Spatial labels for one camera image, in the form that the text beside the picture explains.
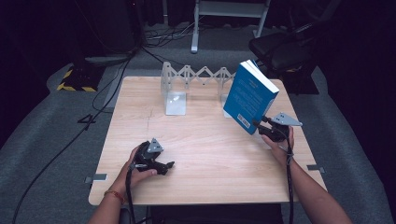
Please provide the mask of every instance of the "hand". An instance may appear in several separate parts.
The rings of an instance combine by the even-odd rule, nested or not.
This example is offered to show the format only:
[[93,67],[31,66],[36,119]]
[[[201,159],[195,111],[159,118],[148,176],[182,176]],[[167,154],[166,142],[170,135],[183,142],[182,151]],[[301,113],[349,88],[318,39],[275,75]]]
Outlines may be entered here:
[[[267,135],[263,134],[262,135],[262,140],[272,149],[272,153],[274,155],[274,157],[276,158],[276,160],[281,163],[281,164],[286,164],[286,151],[283,150],[280,146],[282,146],[283,148],[288,148],[288,142],[287,140],[284,140],[281,143],[276,143],[273,142]],[[293,132],[293,128],[291,126],[289,126],[289,140],[290,140],[290,146],[291,148],[294,147],[294,132]]]
[[[111,185],[110,189],[115,190],[116,192],[120,193],[121,195],[126,195],[126,188],[125,188],[125,178],[126,178],[126,173],[128,172],[128,166],[131,164],[132,159],[134,158],[134,154],[136,151],[139,149],[139,147],[135,147],[134,150],[132,150],[131,155],[129,157],[129,160],[125,162],[125,164],[122,166],[122,169],[117,176],[116,180],[114,181],[113,185]],[[153,176],[157,174],[157,170],[151,169],[147,170],[144,172],[139,172],[136,169],[132,170],[132,177],[131,177],[131,188],[137,185],[138,182]]]

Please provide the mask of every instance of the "expandable lattice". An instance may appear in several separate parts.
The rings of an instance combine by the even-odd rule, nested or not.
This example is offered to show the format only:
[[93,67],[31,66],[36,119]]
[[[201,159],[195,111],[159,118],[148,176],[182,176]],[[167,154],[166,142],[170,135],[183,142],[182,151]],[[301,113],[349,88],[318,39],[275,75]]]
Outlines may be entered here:
[[172,91],[176,80],[182,80],[186,90],[190,88],[190,83],[194,80],[200,82],[203,86],[216,81],[218,83],[219,99],[224,104],[227,99],[227,94],[223,92],[224,83],[232,80],[234,76],[235,73],[231,74],[226,67],[221,67],[219,71],[213,73],[206,66],[198,72],[194,72],[189,65],[185,65],[180,71],[176,71],[169,62],[163,63],[161,93],[164,98],[165,114],[186,114],[186,92]]

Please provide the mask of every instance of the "tabletop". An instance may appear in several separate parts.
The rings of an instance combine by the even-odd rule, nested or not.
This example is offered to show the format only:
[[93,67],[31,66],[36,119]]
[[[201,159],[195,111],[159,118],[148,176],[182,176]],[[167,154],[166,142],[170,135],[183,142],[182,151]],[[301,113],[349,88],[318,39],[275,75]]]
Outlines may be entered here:
[[[284,112],[296,119],[280,80],[272,80],[279,94],[267,113]],[[156,175],[133,190],[134,204],[281,203],[289,201],[286,173],[257,132],[248,134],[225,118],[218,85],[190,83],[186,115],[166,116],[160,77],[126,77],[106,136],[89,196],[99,204],[117,177],[131,150],[155,137],[164,148],[156,159],[174,161],[166,175]],[[315,159],[302,127],[294,127],[294,159],[323,188],[319,171],[308,171]]]

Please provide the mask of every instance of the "chair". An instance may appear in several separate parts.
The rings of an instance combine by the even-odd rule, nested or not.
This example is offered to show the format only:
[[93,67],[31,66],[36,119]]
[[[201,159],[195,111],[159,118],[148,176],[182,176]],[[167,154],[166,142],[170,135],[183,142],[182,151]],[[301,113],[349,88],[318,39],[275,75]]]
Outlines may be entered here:
[[313,47],[316,40],[332,26],[332,21],[314,21],[290,33],[277,32],[251,39],[249,49],[258,57],[256,62],[266,67],[269,78],[283,79],[287,73],[299,76],[298,92],[316,66]]

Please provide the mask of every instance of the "blue book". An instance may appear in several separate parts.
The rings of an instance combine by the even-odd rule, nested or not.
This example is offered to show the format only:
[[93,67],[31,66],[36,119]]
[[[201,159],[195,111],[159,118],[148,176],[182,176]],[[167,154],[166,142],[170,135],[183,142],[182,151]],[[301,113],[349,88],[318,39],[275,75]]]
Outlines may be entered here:
[[248,133],[254,134],[253,120],[261,121],[279,89],[248,60],[239,64],[223,109]]

